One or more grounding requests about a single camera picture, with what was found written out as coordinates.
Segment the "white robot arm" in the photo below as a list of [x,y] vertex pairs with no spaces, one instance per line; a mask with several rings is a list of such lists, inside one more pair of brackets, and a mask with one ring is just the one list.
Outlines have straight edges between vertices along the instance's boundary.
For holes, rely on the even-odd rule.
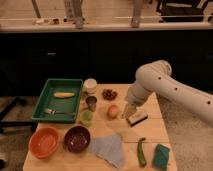
[[127,90],[125,100],[128,104],[139,107],[155,92],[182,105],[213,127],[213,95],[180,83],[171,74],[171,65],[165,60],[140,66],[135,73],[135,82]]

